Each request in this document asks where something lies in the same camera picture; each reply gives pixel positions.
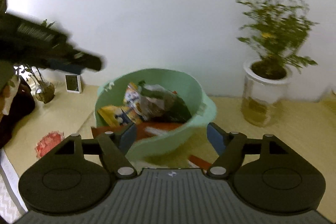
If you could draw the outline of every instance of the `photo frame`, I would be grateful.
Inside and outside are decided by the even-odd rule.
[[[82,83],[80,75],[65,75],[67,92],[82,93]]]

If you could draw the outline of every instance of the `plastic wrapper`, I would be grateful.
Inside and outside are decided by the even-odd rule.
[[[181,97],[160,85],[138,84],[139,105],[145,120],[185,123],[192,116]]]

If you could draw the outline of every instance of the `white flower pot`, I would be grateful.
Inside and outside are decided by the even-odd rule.
[[[260,61],[252,60],[244,63],[246,72],[241,111],[244,118],[259,127],[264,127],[276,120],[280,115],[281,99],[286,95],[292,71],[285,67],[287,76],[280,80],[265,79],[256,75],[251,66]]]

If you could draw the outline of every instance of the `snack bag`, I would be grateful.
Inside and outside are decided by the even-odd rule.
[[[104,106],[101,109],[97,110],[100,116],[104,121],[111,127],[118,127],[121,125],[127,125],[130,122],[135,124],[142,123],[143,120],[135,110],[127,106]]]
[[[124,105],[133,108],[138,115],[142,116],[139,102],[138,86],[133,82],[127,85],[124,96]]]
[[[192,116],[181,97],[160,85],[138,84],[142,116],[154,122],[187,122]]]

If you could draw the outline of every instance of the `metal screw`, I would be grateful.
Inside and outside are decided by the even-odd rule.
[[[210,168],[210,173],[213,175],[224,175],[226,173],[226,169],[221,166],[215,166]]]
[[[131,167],[120,167],[118,169],[118,174],[122,176],[129,176],[134,173],[134,169]]]

